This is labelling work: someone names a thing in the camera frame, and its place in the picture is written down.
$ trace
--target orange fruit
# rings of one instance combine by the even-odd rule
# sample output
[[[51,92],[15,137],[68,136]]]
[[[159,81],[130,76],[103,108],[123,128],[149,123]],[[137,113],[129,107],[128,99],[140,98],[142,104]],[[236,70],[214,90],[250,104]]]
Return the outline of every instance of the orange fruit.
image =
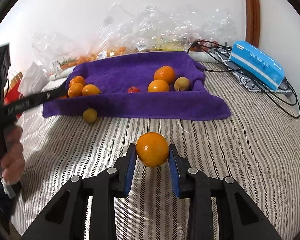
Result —
[[[83,89],[83,85],[81,83],[74,83],[68,89],[68,96],[70,98],[82,96],[82,89]]]
[[[148,167],[164,164],[169,157],[169,146],[165,138],[156,132],[141,135],[136,144],[140,161]]]
[[[100,94],[101,91],[98,87],[92,84],[85,85],[82,89],[82,95],[83,96],[93,96]]]
[[[84,80],[83,76],[76,76],[72,80],[70,80],[69,87],[71,87],[75,83],[80,83],[83,86],[86,85],[86,81]]]
[[[161,68],[158,68],[153,75],[154,80],[161,79],[167,82],[168,84],[174,82],[175,77],[176,75],[174,73],[174,70],[170,66],[163,66]]]
[[[148,92],[168,92],[169,85],[167,82],[158,79],[153,80],[148,86]]]

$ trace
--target barcode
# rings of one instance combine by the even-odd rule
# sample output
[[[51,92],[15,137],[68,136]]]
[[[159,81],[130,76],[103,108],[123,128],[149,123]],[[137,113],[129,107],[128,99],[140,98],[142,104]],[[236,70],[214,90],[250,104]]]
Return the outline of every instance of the barcode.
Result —
[[[107,57],[107,51],[102,51],[98,54],[97,59],[104,59]]]
[[[147,49],[147,47],[146,47],[146,45],[144,45],[144,44],[141,44],[141,45],[138,45],[138,46],[137,46],[137,50],[138,50],[138,51],[143,51],[143,50],[145,50],[145,49]]]

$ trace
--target finger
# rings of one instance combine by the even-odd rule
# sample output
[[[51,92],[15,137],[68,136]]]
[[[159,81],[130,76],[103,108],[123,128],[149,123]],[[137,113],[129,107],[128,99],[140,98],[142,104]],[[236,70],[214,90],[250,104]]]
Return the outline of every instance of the finger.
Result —
[[[11,165],[18,159],[23,159],[23,146],[21,143],[15,143],[11,150],[1,159],[0,164],[3,169]]]
[[[8,184],[13,185],[20,180],[24,167],[25,167],[25,160],[18,159],[14,163],[12,163],[9,167],[3,170],[2,177]]]
[[[20,141],[21,135],[22,135],[22,128],[19,126],[14,126],[14,128],[8,132],[8,135],[6,136],[6,142],[18,142]]]

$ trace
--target purple towel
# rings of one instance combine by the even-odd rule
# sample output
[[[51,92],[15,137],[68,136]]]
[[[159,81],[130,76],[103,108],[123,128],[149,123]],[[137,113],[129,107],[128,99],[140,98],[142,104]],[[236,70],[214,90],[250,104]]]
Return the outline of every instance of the purple towel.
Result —
[[[154,72],[164,65],[173,67],[177,78],[188,78],[191,91],[174,91],[171,86],[171,92],[147,93]],[[83,63],[69,75],[67,85],[74,76],[81,75],[87,84],[100,88],[102,94],[50,101],[43,106],[43,117],[82,115],[87,108],[93,108],[104,117],[194,121],[228,118],[228,106],[207,92],[203,85],[205,75],[196,65],[204,68],[186,52],[147,52]],[[141,92],[127,93],[131,86]]]

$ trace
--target striped tablecloth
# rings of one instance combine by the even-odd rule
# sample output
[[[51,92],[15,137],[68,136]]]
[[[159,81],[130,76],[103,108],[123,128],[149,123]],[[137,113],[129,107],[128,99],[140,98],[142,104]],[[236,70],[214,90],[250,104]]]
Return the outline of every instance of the striped tablecloth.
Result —
[[[219,69],[215,64],[206,66]],[[281,237],[292,239],[300,230],[300,120],[281,112],[263,94],[247,92],[229,73],[207,73],[205,86],[226,101],[230,118],[208,122],[98,118],[89,125],[82,117],[44,119],[42,106],[24,113],[18,124],[24,130],[26,169],[11,218],[19,233],[72,175],[99,174],[125,155],[141,134],[155,131],[174,143],[192,167],[213,178],[234,177]],[[151,169],[137,160],[129,197],[115,200],[117,238],[185,239],[188,209],[188,200],[172,194],[167,164]],[[218,239],[216,219],[214,231]]]

